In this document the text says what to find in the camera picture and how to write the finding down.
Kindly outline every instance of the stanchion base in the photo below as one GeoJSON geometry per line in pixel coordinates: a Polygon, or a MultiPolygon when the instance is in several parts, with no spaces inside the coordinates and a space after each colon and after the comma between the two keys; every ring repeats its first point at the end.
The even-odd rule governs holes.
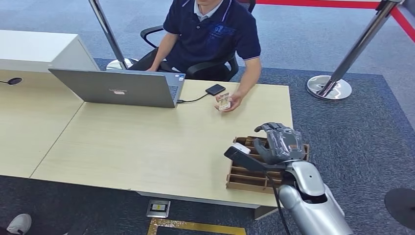
{"type": "Polygon", "coordinates": [[[385,206],[391,216],[403,226],[415,230],[415,191],[395,188],[386,193],[385,206]]]}
{"type": "Polygon", "coordinates": [[[351,86],[343,79],[340,79],[340,81],[337,82],[336,86],[326,97],[317,94],[317,92],[321,91],[327,84],[330,77],[331,76],[320,75],[310,78],[307,82],[307,91],[319,99],[329,101],[341,100],[351,95],[351,86]]]}
{"type": "MultiPolygon", "coordinates": [[[[124,59],[125,63],[128,67],[131,67],[133,64],[137,63],[138,60],[136,59],[124,59]]],[[[107,65],[107,70],[121,70],[121,65],[119,64],[118,60],[113,60],[107,65]]]]}

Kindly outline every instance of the black cable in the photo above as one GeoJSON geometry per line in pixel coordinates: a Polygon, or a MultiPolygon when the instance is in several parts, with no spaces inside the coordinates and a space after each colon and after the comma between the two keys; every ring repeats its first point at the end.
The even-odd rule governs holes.
{"type": "Polygon", "coordinates": [[[287,222],[285,221],[284,214],[282,213],[282,210],[281,210],[281,204],[279,203],[279,195],[278,195],[278,192],[277,192],[277,188],[275,187],[275,183],[274,183],[272,177],[266,171],[264,171],[264,174],[271,181],[271,185],[272,185],[273,190],[274,190],[274,196],[275,196],[275,200],[277,201],[279,216],[281,217],[282,225],[284,226],[284,229],[285,229],[286,233],[288,235],[291,235],[290,231],[288,230],[288,226],[287,226],[287,222]]]}
{"type": "Polygon", "coordinates": [[[182,100],[182,99],[179,99],[179,100],[177,100],[177,102],[178,103],[190,103],[190,102],[195,102],[195,101],[198,101],[199,99],[202,99],[203,97],[205,97],[206,95],[208,95],[209,93],[206,93],[206,94],[204,94],[202,97],[200,97],[200,98],[197,98],[197,99],[194,99],[194,100],[189,100],[189,101],[187,101],[187,100],[182,100]]]}

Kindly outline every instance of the gray carpet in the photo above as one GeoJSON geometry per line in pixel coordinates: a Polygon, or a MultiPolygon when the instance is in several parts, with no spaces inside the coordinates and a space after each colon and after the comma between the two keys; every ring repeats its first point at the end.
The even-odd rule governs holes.
{"type": "MultiPolygon", "coordinates": [[[[101,67],[108,61],[97,60],[101,67]]],[[[415,235],[396,222],[383,203],[392,188],[415,188],[415,134],[385,79],[347,74],[353,95],[325,102],[304,89],[309,77],[320,74],[327,73],[265,68],[260,82],[290,86],[294,127],[310,144],[311,161],[357,235],[415,235]]],[[[33,216],[28,235],[61,235],[83,216],[91,219],[87,235],[147,233],[149,198],[134,192],[12,177],[0,177],[0,188],[0,225],[28,212],[33,216]]],[[[244,227],[249,235],[285,234],[277,214],[260,221],[252,215],[250,209],[172,201],[169,219],[244,227]]],[[[287,219],[292,234],[298,235],[292,218],[287,219]]],[[[208,234],[160,228],[157,235],[208,234]]]]}

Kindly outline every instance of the navy polo shirt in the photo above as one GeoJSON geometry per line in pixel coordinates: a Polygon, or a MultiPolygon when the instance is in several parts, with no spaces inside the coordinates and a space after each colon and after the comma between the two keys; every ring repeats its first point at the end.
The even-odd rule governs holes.
{"type": "Polygon", "coordinates": [[[237,0],[223,0],[210,17],[200,21],[195,0],[173,0],[163,24],[179,38],[166,57],[181,72],[198,63],[215,61],[237,52],[244,59],[261,54],[255,18],[237,0]]]}

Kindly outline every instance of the wooden desk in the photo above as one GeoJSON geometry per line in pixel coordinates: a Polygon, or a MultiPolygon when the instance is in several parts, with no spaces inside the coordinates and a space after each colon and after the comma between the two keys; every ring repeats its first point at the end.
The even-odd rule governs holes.
{"type": "MultiPolygon", "coordinates": [[[[215,82],[185,82],[195,99],[215,82]]],[[[233,91],[236,83],[221,83],[233,91]]],[[[289,89],[257,85],[237,110],[221,114],[214,98],[177,109],[85,103],[33,174],[34,179],[138,191],[140,194],[258,208],[271,194],[226,189],[224,152],[237,136],[261,135],[269,121],[292,126],[289,89]]]]}
{"type": "Polygon", "coordinates": [[[50,73],[0,70],[0,174],[29,177],[82,104],[50,73]]]}

